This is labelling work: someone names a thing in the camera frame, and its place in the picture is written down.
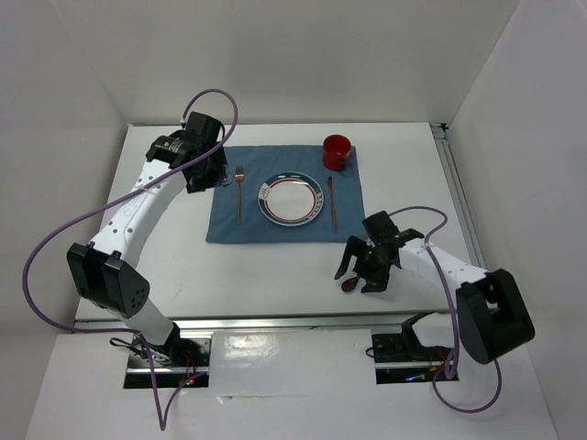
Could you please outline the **copper spoon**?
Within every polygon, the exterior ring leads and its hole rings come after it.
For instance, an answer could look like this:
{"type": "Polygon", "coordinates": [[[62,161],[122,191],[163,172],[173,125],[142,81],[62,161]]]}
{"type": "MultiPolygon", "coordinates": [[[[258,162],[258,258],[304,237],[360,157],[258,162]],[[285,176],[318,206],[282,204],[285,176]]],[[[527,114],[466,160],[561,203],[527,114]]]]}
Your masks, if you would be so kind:
{"type": "Polygon", "coordinates": [[[345,293],[353,293],[356,290],[359,281],[359,276],[348,278],[340,284],[340,289],[345,293]]]}

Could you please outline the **copper fork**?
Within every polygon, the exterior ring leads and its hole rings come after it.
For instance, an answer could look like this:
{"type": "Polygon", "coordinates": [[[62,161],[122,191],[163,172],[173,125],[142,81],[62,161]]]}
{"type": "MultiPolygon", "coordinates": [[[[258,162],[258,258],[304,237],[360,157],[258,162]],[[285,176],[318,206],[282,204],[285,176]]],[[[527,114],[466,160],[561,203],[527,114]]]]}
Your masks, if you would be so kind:
{"type": "Polygon", "coordinates": [[[245,172],[244,172],[244,167],[242,165],[236,166],[235,180],[237,182],[237,188],[238,188],[237,222],[238,222],[238,225],[240,225],[241,224],[241,209],[242,209],[242,183],[245,180],[245,172]]]}

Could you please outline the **blue cloth placemat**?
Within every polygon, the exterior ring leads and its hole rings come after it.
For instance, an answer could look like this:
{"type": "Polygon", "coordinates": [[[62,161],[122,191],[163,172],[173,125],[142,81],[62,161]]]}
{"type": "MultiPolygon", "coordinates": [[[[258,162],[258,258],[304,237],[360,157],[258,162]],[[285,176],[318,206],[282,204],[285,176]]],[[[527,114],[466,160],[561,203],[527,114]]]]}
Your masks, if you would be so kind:
{"type": "Polygon", "coordinates": [[[237,146],[227,148],[226,156],[229,164],[244,167],[241,224],[237,222],[237,184],[215,189],[206,235],[208,243],[344,243],[347,237],[363,233],[361,222],[365,210],[356,148],[351,149],[349,163],[343,171],[331,171],[323,166],[323,148],[318,145],[237,146]],[[271,176],[287,171],[311,176],[324,192],[321,213],[306,225],[276,225],[260,211],[258,192],[261,185],[271,176]],[[334,182],[336,234],[331,220],[328,176],[332,176],[334,182]]]}

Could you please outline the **white plate with green rim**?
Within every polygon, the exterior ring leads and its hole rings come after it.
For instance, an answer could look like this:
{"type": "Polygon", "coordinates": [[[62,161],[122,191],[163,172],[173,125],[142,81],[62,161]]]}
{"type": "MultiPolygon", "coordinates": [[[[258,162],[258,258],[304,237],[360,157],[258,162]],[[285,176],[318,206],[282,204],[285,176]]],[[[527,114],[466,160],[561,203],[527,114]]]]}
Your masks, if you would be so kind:
{"type": "Polygon", "coordinates": [[[324,192],[317,181],[301,172],[271,176],[260,187],[261,213],[278,226],[303,226],[315,220],[324,206],[324,192]]]}

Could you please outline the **copper knife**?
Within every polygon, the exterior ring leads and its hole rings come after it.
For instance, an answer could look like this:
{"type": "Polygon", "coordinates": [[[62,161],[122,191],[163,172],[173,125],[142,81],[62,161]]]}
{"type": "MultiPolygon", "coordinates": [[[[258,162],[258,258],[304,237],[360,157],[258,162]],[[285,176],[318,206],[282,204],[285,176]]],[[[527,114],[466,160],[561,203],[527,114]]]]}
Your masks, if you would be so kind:
{"type": "Polygon", "coordinates": [[[336,234],[338,232],[338,217],[337,217],[337,208],[336,208],[335,193],[334,193],[334,182],[333,182],[332,176],[328,176],[328,178],[327,178],[327,188],[328,188],[329,198],[330,198],[330,211],[331,211],[332,226],[333,226],[333,231],[336,234]]]}

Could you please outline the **red mug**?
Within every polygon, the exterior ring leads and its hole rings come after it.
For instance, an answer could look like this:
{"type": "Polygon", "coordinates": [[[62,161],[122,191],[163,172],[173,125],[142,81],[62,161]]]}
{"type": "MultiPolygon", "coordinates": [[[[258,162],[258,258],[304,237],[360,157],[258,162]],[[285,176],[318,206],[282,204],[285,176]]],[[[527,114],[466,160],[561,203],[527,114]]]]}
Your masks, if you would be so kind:
{"type": "Polygon", "coordinates": [[[331,171],[346,169],[352,149],[350,140],[342,135],[330,135],[323,141],[323,165],[331,171]]]}

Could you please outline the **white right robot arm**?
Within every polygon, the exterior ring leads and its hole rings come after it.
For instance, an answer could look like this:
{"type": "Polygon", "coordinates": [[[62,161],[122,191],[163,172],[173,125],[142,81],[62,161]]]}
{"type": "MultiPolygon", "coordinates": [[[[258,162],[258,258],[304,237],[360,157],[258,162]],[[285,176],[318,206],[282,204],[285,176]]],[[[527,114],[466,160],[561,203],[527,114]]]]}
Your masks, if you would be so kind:
{"type": "Polygon", "coordinates": [[[452,300],[460,343],[477,363],[487,365],[530,342],[536,329],[514,276],[466,263],[430,241],[430,234],[400,230],[384,211],[362,221],[368,239],[350,236],[334,276],[353,271],[364,292],[387,289],[391,268],[410,270],[443,289],[452,300]]]}

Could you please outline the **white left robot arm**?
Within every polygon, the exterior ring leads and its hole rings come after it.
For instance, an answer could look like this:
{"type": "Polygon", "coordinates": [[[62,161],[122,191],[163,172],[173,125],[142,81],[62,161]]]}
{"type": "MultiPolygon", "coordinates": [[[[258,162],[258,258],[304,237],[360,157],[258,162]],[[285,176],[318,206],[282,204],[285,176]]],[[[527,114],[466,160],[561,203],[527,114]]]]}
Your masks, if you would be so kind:
{"type": "Polygon", "coordinates": [[[162,366],[197,357],[201,348],[182,338],[179,326],[152,303],[150,284],[137,265],[176,196],[230,184],[226,154],[216,145],[224,132],[220,121],[192,112],[182,129],[158,137],[133,186],[137,196],[122,203],[88,244],[74,243],[67,252],[80,296],[141,333],[150,357],[162,366]]]}

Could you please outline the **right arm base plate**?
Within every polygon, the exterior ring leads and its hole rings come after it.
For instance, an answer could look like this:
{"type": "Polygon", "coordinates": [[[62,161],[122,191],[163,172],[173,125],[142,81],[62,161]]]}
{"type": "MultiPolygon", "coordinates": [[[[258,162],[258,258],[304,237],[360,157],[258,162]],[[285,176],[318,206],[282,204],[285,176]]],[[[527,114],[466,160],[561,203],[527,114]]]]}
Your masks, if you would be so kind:
{"type": "Polygon", "coordinates": [[[378,385],[432,382],[448,360],[449,348],[422,346],[414,336],[373,334],[365,354],[374,362],[378,385]]]}

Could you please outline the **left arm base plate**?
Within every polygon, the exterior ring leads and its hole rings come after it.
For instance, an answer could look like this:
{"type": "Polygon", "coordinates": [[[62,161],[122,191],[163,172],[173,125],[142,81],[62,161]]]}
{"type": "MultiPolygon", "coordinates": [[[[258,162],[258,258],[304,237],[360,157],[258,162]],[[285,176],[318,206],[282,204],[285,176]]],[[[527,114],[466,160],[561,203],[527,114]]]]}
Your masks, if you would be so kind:
{"type": "MultiPolygon", "coordinates": [[[[186,381],[186,388],[207,388],[209,385],[209,363],[212,348],[212,337],[193,338],[199,351],[183,352],[178,360],[171,360],[161,353],[152,350],[154,374],[157,387],[174,389],[182,381],[186,381]]],[[[150,363],[144,346],[137,337],[132,342],[124,343],[122,347],[128,349],[127,366],[123,388],[126,390],[151,389],[150,363]]]]}

